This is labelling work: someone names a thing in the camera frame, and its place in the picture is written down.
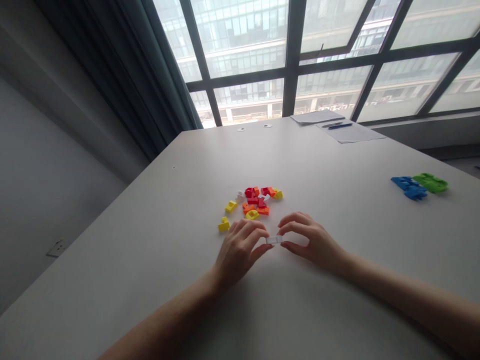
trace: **blue building block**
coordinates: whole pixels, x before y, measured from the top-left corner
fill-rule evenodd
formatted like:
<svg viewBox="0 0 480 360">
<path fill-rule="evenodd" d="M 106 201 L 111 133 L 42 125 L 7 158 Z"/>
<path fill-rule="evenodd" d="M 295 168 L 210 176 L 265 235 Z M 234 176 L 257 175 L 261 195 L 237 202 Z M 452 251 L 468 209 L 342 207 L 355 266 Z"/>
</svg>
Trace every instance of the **blue building block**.
<svg viewBox="0 0 480 360">
<path fill-rule="evenodd" d="M 423 200 L 427 196 L 427 189 L 413 181 L 410 176 L 392 177 L 391 180 L 403 190 L 403 194 L 409 199 Z"/>
</svg>

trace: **window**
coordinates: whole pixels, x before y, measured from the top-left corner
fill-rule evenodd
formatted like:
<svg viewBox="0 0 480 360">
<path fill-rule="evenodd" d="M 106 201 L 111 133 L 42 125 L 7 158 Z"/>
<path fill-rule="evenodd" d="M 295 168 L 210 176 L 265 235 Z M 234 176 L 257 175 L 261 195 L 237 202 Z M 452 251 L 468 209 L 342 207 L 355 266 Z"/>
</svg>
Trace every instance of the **window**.
<svg viewBox="0 0 480 360">
<path fill-rule="evenodd" d="M 479 0 L 153 1 L 204 128 L 480 104 Z"/>
</svg>

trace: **blue pen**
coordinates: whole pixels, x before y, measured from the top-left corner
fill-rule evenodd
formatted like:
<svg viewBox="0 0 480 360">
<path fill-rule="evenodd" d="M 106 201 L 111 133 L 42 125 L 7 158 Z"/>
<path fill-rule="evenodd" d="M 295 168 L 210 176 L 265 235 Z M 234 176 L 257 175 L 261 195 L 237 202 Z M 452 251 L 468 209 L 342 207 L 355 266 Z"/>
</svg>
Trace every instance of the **blue pen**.
<svg viewBox="0 0 480 360">
<path fill-rule="evenodd" d="M 338 128 L 344 128 L 346 126 L 352 126 L 352 123 L 349 122 L 349 123 L 346 123 L 346 124 L 341 124 L 341 125 L 333 125 L 333 126 L 330 126 L 328 128 L 328 130 L 332 130 L 332 129 L 338 129 Z"/>
</svg>

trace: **sheet of paper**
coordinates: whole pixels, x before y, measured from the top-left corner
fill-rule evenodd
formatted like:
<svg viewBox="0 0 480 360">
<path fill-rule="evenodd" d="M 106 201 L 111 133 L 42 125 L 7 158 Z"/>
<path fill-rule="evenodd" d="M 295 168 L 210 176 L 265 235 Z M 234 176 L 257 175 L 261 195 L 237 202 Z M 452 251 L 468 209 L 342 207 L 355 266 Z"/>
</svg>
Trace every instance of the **sheet of paper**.
<svg viewBox="0 0 480 360">
<path fill-rule="evenodd" d="M 308 112 L 302 115 L 292 115 L 290 116 L 299 124 L 315 124 L 315 123 L 325 123 L 334 120 L 343 120 L 345 116 L 337 114 L 336 112 L 330 111 L 328 109 L 322 111 Z"/>
<path fill-rule="evenodd" d="M 365 126 L 357 124 L 349 120 L 344 120 L 344 124 L 352 123 L 351 126 L 339 127 L 329 130 L 328 127 L 322 127 L 325 124 L 318 124 L 317 127 L 322 129 L 325 133 L 337 140 L 340 144 L 358 143 L 362 141 L 385 139 L 386 136 L 373 131 Z"/>
</svg>

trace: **forearm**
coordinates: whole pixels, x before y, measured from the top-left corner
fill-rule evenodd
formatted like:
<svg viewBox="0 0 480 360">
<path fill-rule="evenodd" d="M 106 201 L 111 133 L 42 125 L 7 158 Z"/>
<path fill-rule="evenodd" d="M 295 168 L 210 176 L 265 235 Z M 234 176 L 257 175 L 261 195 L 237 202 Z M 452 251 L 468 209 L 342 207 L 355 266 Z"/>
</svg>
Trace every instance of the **forearm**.
<svg viewBox="0 0 480 360">
<path fill-rule="evenodd" d="M 443 339 L 461 355 L 480 352 L 480 306 L 351 255 L 342 274 Z"/>
<path fill-rule="evenodd" d="M 169 358 L 222 295 L 208 272 L 117 341 L 100 359 Z"/>
</svg>

